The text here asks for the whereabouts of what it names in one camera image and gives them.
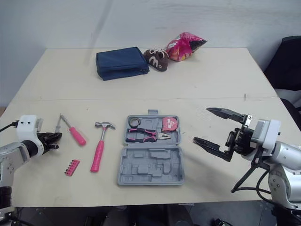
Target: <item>snack bag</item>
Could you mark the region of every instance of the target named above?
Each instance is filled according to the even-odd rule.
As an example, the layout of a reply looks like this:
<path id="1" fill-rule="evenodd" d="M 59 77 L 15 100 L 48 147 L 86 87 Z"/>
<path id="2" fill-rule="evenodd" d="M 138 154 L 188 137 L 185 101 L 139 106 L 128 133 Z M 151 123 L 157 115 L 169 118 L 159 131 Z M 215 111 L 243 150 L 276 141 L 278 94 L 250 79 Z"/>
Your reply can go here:
<path id="1" fill-rule="evenodd" d="M 189 32 L 183 32 L 172 40 L 166 48 L 169 58 L 175 61 L 185 60 L 207 41 Z"/>

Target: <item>floor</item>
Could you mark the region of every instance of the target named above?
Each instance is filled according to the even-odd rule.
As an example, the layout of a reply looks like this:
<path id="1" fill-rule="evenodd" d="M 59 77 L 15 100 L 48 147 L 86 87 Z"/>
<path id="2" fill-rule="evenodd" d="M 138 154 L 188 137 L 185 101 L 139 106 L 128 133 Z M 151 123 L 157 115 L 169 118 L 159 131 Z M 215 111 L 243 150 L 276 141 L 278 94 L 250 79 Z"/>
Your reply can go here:
<path id="1" fill-rule="evenodd" d="M 264 201 L 195 203 L 186 205 L 194 224 L 211 226 L 220 218 L 233 226 L 275 226 L 272 206 Z M 107 213 L 113 207 L 18 208 L 19 216 L 35 226 L 84 226 L 87 217 Z"/>

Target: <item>hammer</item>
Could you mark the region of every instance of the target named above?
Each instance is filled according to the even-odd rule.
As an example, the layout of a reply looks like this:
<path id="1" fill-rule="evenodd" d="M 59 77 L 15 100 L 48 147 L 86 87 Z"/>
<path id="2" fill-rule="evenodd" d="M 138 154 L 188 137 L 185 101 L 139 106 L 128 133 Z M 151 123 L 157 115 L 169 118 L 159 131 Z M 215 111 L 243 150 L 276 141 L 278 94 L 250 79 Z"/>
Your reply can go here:
<path id="1" fill-rule="evenodd" d="M 107 128 L 115 129 L 115 127 L 111 123 L 106 122 L 106 121 L 96 122 L 95 127 L 96 128 L 102 127 L 103 128 L 103 133 L 102 133 L 102 138 L 98 142 L 97 148 L 95 150 L 95 155 L 94 155 L 92 167 L 91 167 L 91 170 L 90 170 L 91 172 L 94 172 L 94 173 L 99 171 L 99 164 L 100 164 L 100 160 L 102 158 L 103 147 L 104 147 L 104 141 L 103 141 L 104 133 L 107 130 Z"/>

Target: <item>tool case compartment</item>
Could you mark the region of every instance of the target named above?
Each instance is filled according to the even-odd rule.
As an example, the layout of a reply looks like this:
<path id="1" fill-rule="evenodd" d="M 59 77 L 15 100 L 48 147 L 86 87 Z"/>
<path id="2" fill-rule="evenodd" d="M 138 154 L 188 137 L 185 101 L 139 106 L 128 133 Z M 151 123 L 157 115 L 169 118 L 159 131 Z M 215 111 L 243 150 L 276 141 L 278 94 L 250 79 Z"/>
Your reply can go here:
<path id="1" fill-rule="evenodd" d="M 170 139 L 158 139 L 156 142 L 129 143 L 126 138 L 143 139 L 149 135 L 129 133 L 131 127 L 128 121 L 132 117 L 140 120 L 138 128 L 162 131 L 162 119 L 173 117 L 178 127 L 175 131 L 163 132 Z M 149 110 L 149 115 L 130 115 L 126 121 L 125 147 L 121 152 L 118 184 L 127 186 L 137 185 L 182 185 L 184 183 L 184 166 L 182 149 L 178 146 L 181 141 L 179 118 L 174 115 L 158 115 L 157 110 Z"/>

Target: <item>hammer head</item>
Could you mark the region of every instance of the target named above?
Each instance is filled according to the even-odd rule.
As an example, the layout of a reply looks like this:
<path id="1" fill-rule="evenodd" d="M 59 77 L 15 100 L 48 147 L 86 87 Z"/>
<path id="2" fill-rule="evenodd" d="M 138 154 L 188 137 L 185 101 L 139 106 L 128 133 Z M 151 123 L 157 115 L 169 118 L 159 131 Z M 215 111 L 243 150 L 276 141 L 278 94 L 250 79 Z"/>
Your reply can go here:
<path id="1" fill-rule="evenodd" d="M 112 129 L 115 129 L 115 127 L 107 122 L 107 121 L 103 121 L 103 122 L 96 122 L 95 123 L 95 127 L 98 128 L 98 127 L 102 127 L 102 128 L 112 128 Z"/>

